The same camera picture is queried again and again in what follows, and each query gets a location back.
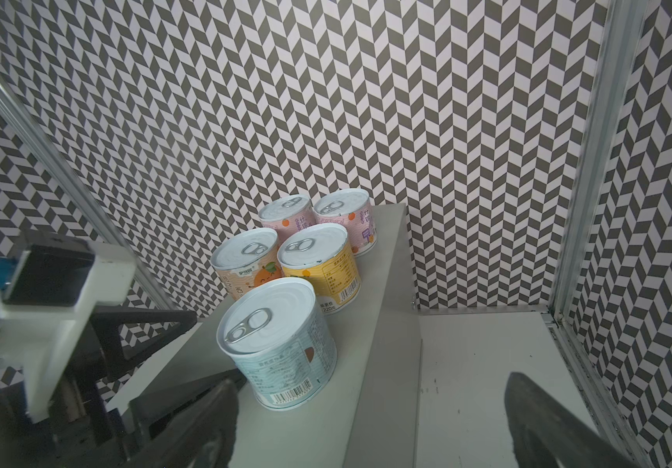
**light blue can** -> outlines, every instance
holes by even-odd
[[[336,343],[313,286],[301,278],[275,279],[248,292],[222,317],[216,341],[270,410],[309,401],[336,367]]]

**barcode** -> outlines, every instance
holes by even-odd
[[[359,283],[357,282],[357,278],[354,278],[354,281],[352,281],[352,284],[347,286],[345,289],[341,290],[341,293],[339,293],[339,302],[342,303],[343,301],[349,299],[349,296],[352,295],[352,293],[357,289],[357,285]]]
[[[310,379],[305,379],[304,382],[300,383],[295,388],[286,390],[282,393],[275,393],[271,395],[271,398],[273,398],[276,403],[289,403],[309,392],[311,388],[313,388],[313,384],[310,383]]]

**silver can lid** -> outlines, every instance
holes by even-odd
[[[354,213],[370,201],[370,194],[363,189],[344,189],[329,193],[315,203],[320,216],[335,217]]]
[[[216,330],[216,342],[232,357],[273,349],[302,327],[314,307],[315,291],[310,282],[275,279],[250,290],[229,307]]]
[[[274,200],[258,211],[258,217],[261,221],[281,221],[299,213],[310,203],[310,197],[307,195],[287,195],[278,200]]]
[[[342,225],[324,222],[292,234],[279,248],[279,263],[289,268],[315,267],[341,252],[349,234]]]
[[[227,239],[211,254],[216,269],[245,267],[266,255],[276,246],[278,234],[270,228],[256,228]]]

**patterned wall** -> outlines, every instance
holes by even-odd
[[[46,230],[102,241],[69,196],[0,116],[0,256],[8,255],[20,229]],[[152,300],[137,283],[128,292],[125,305],[154,308]],[[135,346],[136,342],[151,339],[168,327],[168,323],[124,326],[120,330],[123,346]],[[17,369],[0,370],[1,386],[21,380],[21,372]],[[114,394],[120,382],[101,382],[105,398]]]
[[[672,1],[653,0],[601,189],[576,332],[655,466],[672,466]]]
[[[172,298],[295,191],[409,206],[420,304],[543,304],[606,0],[0,0],[0,71]]]

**pink can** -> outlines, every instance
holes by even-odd
[[[258,211],[260,223],[279,235],[279,245],[295,232],[314,226],[313,204],[307,195],[288,195],[274,200]]]
[[[335,222],[346,228],[355,257],[373,248],[378,240],[367,190],[345,189],[326,195],[315,203],[315,218],[319,224]]]

